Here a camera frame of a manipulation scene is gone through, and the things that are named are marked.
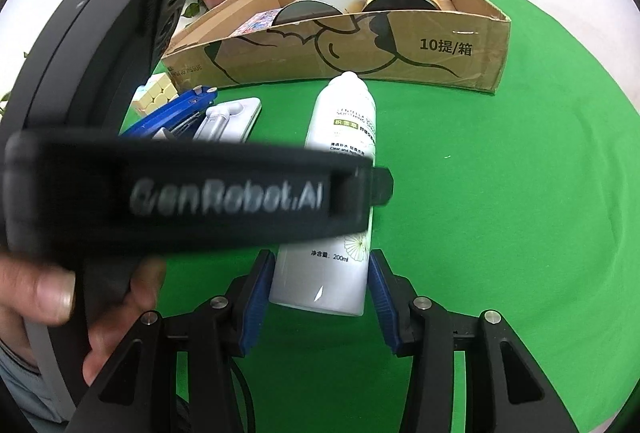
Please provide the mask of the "person's left hand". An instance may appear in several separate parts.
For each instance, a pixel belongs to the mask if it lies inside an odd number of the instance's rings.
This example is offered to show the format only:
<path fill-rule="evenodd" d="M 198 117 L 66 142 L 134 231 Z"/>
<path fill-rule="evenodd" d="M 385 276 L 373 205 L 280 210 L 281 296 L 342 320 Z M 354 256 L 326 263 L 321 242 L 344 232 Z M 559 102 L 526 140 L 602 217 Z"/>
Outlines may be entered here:
<path fill-rule="evenodd" d="M 88 329 L 90 351 L 82 374 L 91 384 L 120 340 L 141 314 L 155 309 L 166 276 L 166 262 L 140 263 L 130 279 L 124 299 L 107 309 Z M 37 361 L 29 344 L 27 320 L 61 326 L 75 304 L 76 276 L 71 271 L 21 257 L 1 255 L 1 343 L 32 367 Z"/>

